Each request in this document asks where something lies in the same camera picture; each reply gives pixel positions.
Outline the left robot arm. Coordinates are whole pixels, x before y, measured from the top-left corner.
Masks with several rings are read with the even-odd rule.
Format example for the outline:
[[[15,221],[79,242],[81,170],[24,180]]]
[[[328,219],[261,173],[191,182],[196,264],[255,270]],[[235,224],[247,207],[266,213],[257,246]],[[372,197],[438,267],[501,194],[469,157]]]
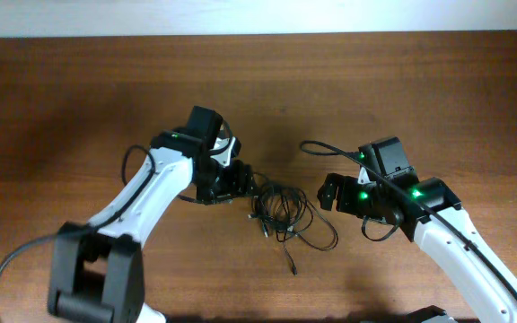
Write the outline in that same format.
[[[195,186],[195,202],[248,196],[251,167],[223,117],[194,107],[187,124],[153,137],[145,161],[87,223],[64,223],[51,262],[47,311],[72,322],[164,322],[145,300],[143,248],[171,202]]]

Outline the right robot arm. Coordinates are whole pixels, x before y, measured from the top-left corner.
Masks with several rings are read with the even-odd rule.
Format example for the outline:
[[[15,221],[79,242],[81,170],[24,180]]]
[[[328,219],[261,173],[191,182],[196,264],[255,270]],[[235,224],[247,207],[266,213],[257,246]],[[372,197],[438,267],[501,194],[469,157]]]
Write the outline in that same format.
[[[355,152],[320,143],[321,156],[343,156],[357,176],[330,173],[321,208],[402,231],[449,277],[482,322],[517,322],[517,278],[484,241],[461,200],[439,178],[421,180],[396,136]]]

